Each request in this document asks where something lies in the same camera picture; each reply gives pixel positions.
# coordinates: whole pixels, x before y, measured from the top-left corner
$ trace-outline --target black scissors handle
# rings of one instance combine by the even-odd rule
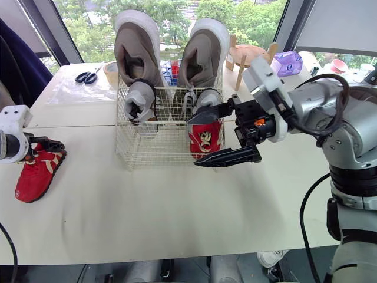
[[[90,73],[90,72],[84,72],[80,75],[78,75],[75,78],[75,81],[78,83],[84,82],[85,84],[92,84],[96,81],[97,74],[96,73]]]
[[[86,78],[90,75],[90,72],[83,72],[82,74],[78,75],[75,78],[75,81],[78,83],[82,83],[83,81],[86,80]]]
[[[97,74],[96,73],[91,73],[86,79],[84,80],[85,84],[92,84],[96,81],[97,79]]]

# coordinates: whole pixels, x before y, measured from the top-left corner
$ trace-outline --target red children's shoe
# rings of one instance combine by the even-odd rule
[[[188,134],[190,137],[190,151],[192,153],[212,153],[220,150],[221,146],[220,121],[204,125],[192,125]],[[203,154],[193,154],[195,159],[200,159]]]
[[[16,198],[21,202],[34,202],[48,190],[55,172],[63,162],[67,152],[46,152],[40,144],[34,149],[37,154],[33,161],[25,161],[17,182]]]

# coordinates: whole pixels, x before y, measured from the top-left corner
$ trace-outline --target white wire basket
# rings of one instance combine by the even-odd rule
[[[170,52],[168,56],[172,61],[179,58],[180,54]],[[183,101],[188,90],[178,87],[156,87],[155,89],[156,97],[164,102],[164,109],[156,110],[157,121],[147,121],[135,125],[125,115],[124,104],[128,87],[119,77],[115,152],[130,170],[136,167],[190,165],[206,155],[206,153],[192,153],[190,151],[187,123],[179,119],[181,107],[176,102]],[[205,89],[207,88],[194,88],[194,92],[199,97]],[[217,76],[212,89],[217,90],[220,93],[221,100],[223,100],[222,73]],[[218,144],[220,149],[225,146],[224,124],[222,122]]]

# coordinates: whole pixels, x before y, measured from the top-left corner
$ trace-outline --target table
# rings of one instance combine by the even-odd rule
[[[35,203],[15,199],[22,166],[0,164],[0,221],[21,265],[122,262],[302,248],[299,208],[309,186],[328,172],[312,137],[261,144],[262,162],[227,169],[193,166],[129,172],[114,153],[115,102],[45,104],[62,67],[32,107],[27,131],[62,141],[68,155],[49,191]],[[224,71],[234,93],[237,71]],[[301,77],[286,80],[299,84]],[[249,99],[244,84],[238,94]],[[232,122],[226,144],[239,147]],[[326,229],[329,182],[305,212],[312,246],[333,245]],[[0,264],[12,264],[0,237]]]

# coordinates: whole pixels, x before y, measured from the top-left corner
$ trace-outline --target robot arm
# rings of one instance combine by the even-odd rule
[[[253,101],[234,94],[219,106],[200,108],[189,124],[211,123],[236,113],[240,149],[224,149],[194,163],[227,167],[260,162],[257,145],[280,142],[288,132],[317,139],[329,162],[331,191],[327,227],[341,241],[325,282],[374,282],[377,272],[377,92],[349,88],[336,75],[313,77],[286,92],[268,63],[255,59],[243,73]]]
[[[6,106],[0,112],[0,163],[18,162],[27,155],[29,141],[23,128],[31,117],[26,105]]]
[[[32,115],[26,105],[6,106],[0,112],[0,163],[31,161],[34,158],[33,143],[40,143],[48,152],[60,152],[64,145],[47,137],[34,137],[24,133]]]

